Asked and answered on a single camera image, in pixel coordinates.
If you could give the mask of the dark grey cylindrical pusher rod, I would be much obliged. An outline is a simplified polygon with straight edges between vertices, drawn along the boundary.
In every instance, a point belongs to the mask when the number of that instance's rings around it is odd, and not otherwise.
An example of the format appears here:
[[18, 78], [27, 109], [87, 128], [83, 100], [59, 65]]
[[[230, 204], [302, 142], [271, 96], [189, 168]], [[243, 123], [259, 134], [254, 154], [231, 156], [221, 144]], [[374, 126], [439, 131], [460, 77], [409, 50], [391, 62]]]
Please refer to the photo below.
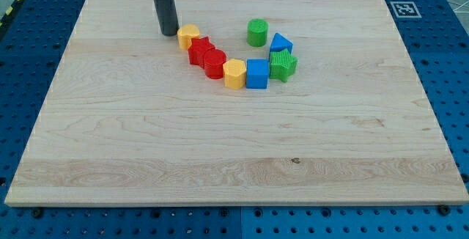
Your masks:
[[172, 37], [177, 34], [179, 23], [174, 0], [153, 0], [161, 33]]

